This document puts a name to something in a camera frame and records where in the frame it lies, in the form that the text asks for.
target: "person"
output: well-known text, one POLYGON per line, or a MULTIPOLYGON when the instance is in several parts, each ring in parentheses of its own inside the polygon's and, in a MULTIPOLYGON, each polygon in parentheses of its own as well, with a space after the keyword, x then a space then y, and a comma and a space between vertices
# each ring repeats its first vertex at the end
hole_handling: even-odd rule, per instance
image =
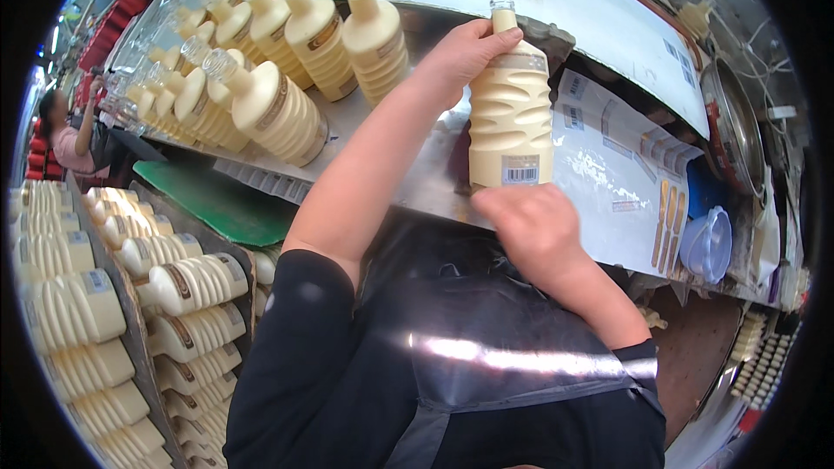
POLYGON ((491 30, 473 20, 444 37, 298 209, 230 404, 231 469, 663 466, 652 336, 583 251, 556 186, 472 196, 519 276, 497 274, 501 261, 468 276, 441 258, 356 299, 363 256, 432 126, 523 37, 491 30), (452 273, 418 279, 436 271, 452 273))

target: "white paper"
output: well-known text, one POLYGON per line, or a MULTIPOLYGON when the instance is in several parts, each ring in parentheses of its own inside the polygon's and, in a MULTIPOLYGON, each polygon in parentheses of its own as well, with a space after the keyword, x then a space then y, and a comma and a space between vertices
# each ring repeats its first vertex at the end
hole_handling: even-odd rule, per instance
POLYGON ((589 255, 608 265, 667 277, 686 224, 686 163, 703 152, 677 141, 625 101, 570 69, 562 76, 554 104, 553 142, 553 182, 578 210, 580 239, 589 255), (668 180, 670 192, 674 187, 685 195, 684 211, 677 246, 672 247, 670 238, 664 264, 658 259, 652 266, 663 180, 668 180))

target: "plastic bottle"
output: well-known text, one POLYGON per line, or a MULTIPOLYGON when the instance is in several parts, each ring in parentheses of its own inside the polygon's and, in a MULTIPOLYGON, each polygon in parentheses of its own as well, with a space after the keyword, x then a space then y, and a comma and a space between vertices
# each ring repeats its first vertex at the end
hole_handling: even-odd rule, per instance
POLYGON ((100 268, 27 285, 22 303, 42 355, 104 342, 127 329, 119 296, 100 268))
POLYGON ((104 239, 113 250, 121 250, 124 240, 129 237, 173 234, 171 220, 166 215, 111 215, 100 227, 104 239))
POLYGON ((132 380, 83 396, 67 407, 81 436, 88 441, 135 424, 151 411, 132 380))
POLYGON ((301 89, 313 85, 313 79, 301 65, 301 61, 287 44, 284 27, 289 18, 285 0, 245 0, 252 6, 254 19, 249 36, 255 45, 272 60, 282 73, 301 89))
POLYGON ((356 89, 342 44, 342 17, 332 0, 286 0, 285 37, 324 98, 336 101, 356 89))
POLYGON ((73 271, 95 269, 93 248, 85 231, 21 235, 13 265, 20 281, 37 282, 73 271))
POLYGON ((197 357, 190 362, 177 362, 166 355, 153 359, 159 378, 159 389, 172 389, 181 395, 193 395, 200 388, 221 378, 240 364, 240 352, 235 344, 227 345, 197 357))
POLYGON ((12 236, 55 234, 81 230, 75 212, 21 212, 12 225, 12 236))
MULTIPOLYGON (((194 59, 194 48, 201 44, 196 37, 189 38, 182 44, 183 54, 194 59)), ((201 138, 216 142, 230 151, 242 151, 249 142, 248 136, 235 128, 229 112, 209 97, 209 83, 202 69, 195 69, 185 77, 185 87, 174 101, 173 114, 177 121, 201 138)))
POLYGON ((269 61, 246 71, 223 50, 203 61, 209 76, 235 98, 232 120, 245 135, 278 159, 298 167, 318 155, 327 140, 327 122, 293 80, 269 61))
MULTIPOLYGON (((490 0, 495 33, 516 27, 513 0, 490 0)), ((470 183, 481 187, 550 182, 547 57, 524 40, 472 80, 470 183)))
POLYGON ((147 276, 153 266, 203 255, 192 234, 151 235, 124 240, 116 258, 135 279, 147 276))
POLYGON ((249 289, 244 269, 225 252, 153 266, 148 278, 136 287, 139 304, 159 305, 175 317, 231 301, 249 289))
POLYGON ((246 333, 244 318, 231 302, 182 317, 156 316, 148 323, 152 355, 165 353, 188 362, 246 333))
POLYGON ((182 416, 186 420, 197 420, 203 413, 215 407, 235 391, 238 378, 231 371, 221 378, 210 382, 205 387, 194 391, 193 395, 180 395, 177 391, 167 390, 162 393, 165 397, 165 407, 172 418, 182 416))
POLYGON ((203 0, 206 8, 218 19, 214 39, 217 46, 223 49, 240 50, 246 58, 256 64, 266 60, 264 53, 258 49, 249 37, 249 26, 252 24, 252 7, 241 2, 234 8, 225 0, 203 0))
POLYGON ((342 41, 365 99, 376 107, 409 72, 400 12, 388 0, 348 0, 342 41))
POLYGON ((59 350, 40 359, 57 399, 64 403, 118 386, 136 373, 120 339, 59 350))

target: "right hand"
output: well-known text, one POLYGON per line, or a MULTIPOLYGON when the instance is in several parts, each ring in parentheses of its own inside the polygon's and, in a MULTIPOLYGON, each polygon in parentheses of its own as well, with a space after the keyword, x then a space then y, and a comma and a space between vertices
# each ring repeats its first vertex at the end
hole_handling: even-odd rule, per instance
POLYGON ((476 192, 472 204, 521 274, 570 307, 567 287, 593 260, 579 244, 579 215, 565 193, 552 183, 504 186, 476 192))

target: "stacked bottles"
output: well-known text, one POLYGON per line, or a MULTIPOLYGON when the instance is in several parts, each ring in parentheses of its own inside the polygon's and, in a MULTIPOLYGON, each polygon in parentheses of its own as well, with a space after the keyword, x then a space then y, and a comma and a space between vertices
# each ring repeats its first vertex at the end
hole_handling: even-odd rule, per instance
POLYGON ((357 82, 342 43, 342 17, 332 0, 286 0, 285 37, 328 101, 348 96, 357 82))
MULTIPOLYGON (((493 31, 516 27, 513 0, 490 0, 493 31)), ((496 56, 470 84, 473 190, 550 181, 549 73, 545 54, 524 40, 496 56)))
POLYGON ((313 85, 313 79, 293 53, 284 37, 284 27, 289 18, 285 0, 245 0, 252 6, 253 20, 249 36, 255 45, 272 60, 288 78, 301 89, 313 85))
POLYGON ((203 68, 235 95, 235 126, 267 151, 295 166, 307 165, 321 151, 327 122, 313 100, 275 64, 266 61, 246 71, 225 51, 214 50, 203 68))
POLYGON ((252 24, 252 7, 241 2, 234 8, 225 0, 203 0, 206 8, 218 19, 214 38, 218 47, 237 49, 256 64, 266 60, 264 53, 249 38, 252 24))
POLYGON ((400 12, 388 0, 348 0, 342 41, 365 99, 376 107, 409 70, 400 12))

